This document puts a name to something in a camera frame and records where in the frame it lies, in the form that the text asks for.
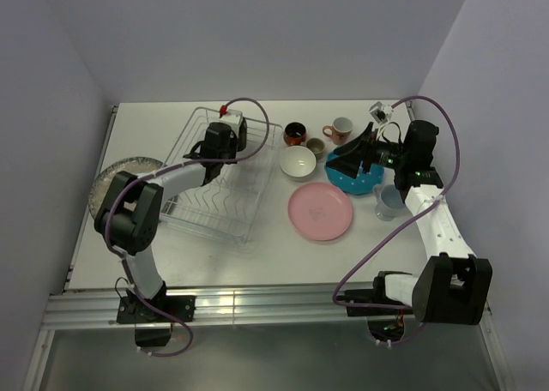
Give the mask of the blue polka dot plate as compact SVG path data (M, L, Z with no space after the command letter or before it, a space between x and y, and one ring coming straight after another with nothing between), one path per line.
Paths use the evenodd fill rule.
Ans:
M370 171L367 173L363 173L362 169L359 169L357 177L352 178L328 167L328 162L335 157L334 152L328 154L324 170L329 182L341 191L352 196L363 196L371 194L376 185L383 183L384 168L380 165L372 165Z

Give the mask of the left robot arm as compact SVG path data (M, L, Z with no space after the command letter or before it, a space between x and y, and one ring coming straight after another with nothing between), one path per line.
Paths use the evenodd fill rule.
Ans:
M247 122L225 114L210 123L204 137L181 163L137 176L128 171L112 179L94 220L94 229L117 255L128 281L127 304L148 322L167 318L166 282L152 254L160 212L173 197L216 179L224 165L238 162L247 144Z

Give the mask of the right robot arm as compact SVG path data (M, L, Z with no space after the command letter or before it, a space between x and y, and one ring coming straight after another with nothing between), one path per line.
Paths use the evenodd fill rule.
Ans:
M394 171L397 195L412 214L406 225L419 229L427 262L419 276L382 271L366 290L335 290L333 300L347 310L410 311L419 322L477 325L492 280L492 265L465 242L445 200L449 187L432 166L439 129L413 121L403 141L380 140L369 124L348 144L337 147L327 166L355 179L373 165Z

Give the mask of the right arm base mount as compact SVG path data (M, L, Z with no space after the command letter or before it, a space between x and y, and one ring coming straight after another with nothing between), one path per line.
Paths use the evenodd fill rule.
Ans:
M396 301L376 293L373 288L345 290L336 300L340 303L361 304L361 307L346 306L349 317L364 317L370 336L380 345L391 347L403 339L405 334L404 316L407 310Z

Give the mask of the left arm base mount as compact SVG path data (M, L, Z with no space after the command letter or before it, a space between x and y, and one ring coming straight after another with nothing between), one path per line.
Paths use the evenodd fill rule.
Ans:
M189 328L194 320L196 297L191 295L167 296L155 301L153 310L134 294L121 297L116 323L134 327L137 346L146 350L160 349L172 338L176 325Z

